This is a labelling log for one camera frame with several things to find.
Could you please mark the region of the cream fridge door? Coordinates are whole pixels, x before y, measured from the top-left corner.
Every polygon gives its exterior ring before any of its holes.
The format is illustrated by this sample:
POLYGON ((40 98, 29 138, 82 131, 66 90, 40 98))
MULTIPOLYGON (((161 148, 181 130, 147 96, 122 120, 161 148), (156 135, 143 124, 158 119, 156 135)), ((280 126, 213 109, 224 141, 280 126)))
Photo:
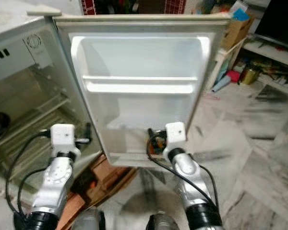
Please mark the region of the cream fridge door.
POLYGON ((115 14, 54 22, 109 162, 152 167, 147 131, 177 121, 190 126, 230 16, 115 14))

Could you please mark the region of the wooden fridge stand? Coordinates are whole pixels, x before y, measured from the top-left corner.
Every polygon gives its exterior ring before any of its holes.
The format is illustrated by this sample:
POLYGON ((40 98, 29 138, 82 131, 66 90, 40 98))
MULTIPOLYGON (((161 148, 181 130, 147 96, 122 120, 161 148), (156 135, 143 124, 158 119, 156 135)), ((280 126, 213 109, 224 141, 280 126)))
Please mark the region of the wooden fridge stand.
POLYGON ((112 166, 105 155, 92 162, 76 178, 56 230, 70 230, 76 215, 89 207, 103 204, 128 186, 137 175, 137 167, 112 166))

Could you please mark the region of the small grey fridge body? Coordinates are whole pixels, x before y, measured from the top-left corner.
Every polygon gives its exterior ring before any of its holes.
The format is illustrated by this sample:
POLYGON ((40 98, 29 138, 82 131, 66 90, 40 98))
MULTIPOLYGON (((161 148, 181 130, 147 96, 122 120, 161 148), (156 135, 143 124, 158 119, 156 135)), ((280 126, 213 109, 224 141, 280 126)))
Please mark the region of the small grey fridge body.
MULTIPOLYGON (((0 112, 10 116, 11 125, 29 110, 62 93, 70 99, 61 108, 69 120, 60 123, 74 125, 78 136, 82 136, 85 124, 91 121, 81 92, 53 22, 28 15, 32 9, 34 5, 26 1, 0 0, 0 112)), ((15 155, 7 160, 8 168, 0 170, 0 191, 15 155)))

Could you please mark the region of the brown orange bottle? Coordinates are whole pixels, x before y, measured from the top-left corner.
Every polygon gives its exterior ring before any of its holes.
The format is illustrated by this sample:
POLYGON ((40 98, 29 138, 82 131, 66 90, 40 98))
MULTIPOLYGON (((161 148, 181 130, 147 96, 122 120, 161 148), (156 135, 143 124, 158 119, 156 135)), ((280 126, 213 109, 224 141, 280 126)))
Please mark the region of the brown orange bottle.
POLYGON ((156 137, 153 144, 155 145, 155 153, 153 153, 153 155, 162 155, 162 152, 165 149, 165 139, 156 137))

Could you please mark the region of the grey robot left leg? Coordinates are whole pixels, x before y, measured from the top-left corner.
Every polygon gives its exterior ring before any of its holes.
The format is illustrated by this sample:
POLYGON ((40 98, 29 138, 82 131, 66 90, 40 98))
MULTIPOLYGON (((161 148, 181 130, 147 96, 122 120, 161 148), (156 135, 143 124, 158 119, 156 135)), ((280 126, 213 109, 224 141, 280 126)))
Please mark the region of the grey robot left leg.
POLYGON ((106 230, 105 213, 96 207, 89 207, 76 217, 71 230, 106 230))

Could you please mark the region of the small red container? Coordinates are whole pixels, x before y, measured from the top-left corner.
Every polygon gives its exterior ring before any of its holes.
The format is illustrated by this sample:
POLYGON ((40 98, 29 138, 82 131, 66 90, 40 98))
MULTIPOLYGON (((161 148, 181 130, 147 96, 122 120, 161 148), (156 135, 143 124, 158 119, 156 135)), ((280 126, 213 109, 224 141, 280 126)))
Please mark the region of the small red container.
POLYGON ((232 82, 239 82, 240 81, 240 75, 241 73, 238 71, 230 70, 227 71, 226 76, 230 78, 230 81, 232 82))

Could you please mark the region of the gold metal tin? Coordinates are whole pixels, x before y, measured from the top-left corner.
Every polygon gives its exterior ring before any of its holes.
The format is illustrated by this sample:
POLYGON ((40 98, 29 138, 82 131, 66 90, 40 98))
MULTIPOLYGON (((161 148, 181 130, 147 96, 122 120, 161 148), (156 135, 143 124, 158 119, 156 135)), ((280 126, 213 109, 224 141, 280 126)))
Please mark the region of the gold metal tin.
POLYGON ((260 68, 253 64, 247 64, 243 71, 241 72, 239 83, 250 85, 258 79, 258 75, 260 74, 260 68))

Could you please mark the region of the brown cardboard box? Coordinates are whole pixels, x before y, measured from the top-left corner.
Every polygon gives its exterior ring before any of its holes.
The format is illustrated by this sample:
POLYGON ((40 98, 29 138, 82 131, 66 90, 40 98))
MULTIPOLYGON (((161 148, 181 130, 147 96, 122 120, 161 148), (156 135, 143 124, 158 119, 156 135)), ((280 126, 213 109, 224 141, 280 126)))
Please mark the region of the brown cardboard box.
POLYGON ((246 37, 253 22, 253 17, 245 21, 232 20, 227 28, 221 47, 225 50, 230 50, 234 47, 235 44, 246 37))

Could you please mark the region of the white television cabinet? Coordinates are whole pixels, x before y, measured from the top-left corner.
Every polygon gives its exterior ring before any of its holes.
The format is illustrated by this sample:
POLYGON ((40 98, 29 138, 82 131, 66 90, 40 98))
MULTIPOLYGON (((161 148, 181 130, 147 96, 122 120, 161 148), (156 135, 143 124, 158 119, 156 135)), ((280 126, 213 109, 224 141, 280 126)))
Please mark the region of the white television cabinet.
MULTIPOLYGON (((280 50, 274 45, 264 44, 258 40, 245 41, 242 49, 288 66, 288 50, 280 50)), ((288 94, 288 84, 281 84, 280 80, 274 80, 271 77, 260 77, 258 81, 288 94)))

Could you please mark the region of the blue paper packet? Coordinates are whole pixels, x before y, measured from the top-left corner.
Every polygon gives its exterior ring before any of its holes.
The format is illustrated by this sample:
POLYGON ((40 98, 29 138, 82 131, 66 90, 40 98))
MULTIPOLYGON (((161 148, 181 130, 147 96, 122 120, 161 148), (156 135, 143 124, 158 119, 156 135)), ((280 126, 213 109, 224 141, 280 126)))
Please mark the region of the blue paper packet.
POLYGON ((244 22, 250 19, 249 15, 242 8, 230 10, 230 13, 232 13, 232 19, 235 21, 244 22))

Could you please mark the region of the black television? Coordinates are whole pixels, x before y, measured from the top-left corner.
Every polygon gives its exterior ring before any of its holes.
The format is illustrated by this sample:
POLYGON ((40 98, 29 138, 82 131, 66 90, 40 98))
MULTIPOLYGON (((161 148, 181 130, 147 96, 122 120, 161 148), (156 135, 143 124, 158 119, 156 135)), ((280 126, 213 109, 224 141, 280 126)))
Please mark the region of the black television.
POLYGON ((288 0, 271 0, 254 34, 288 49, 288 0))

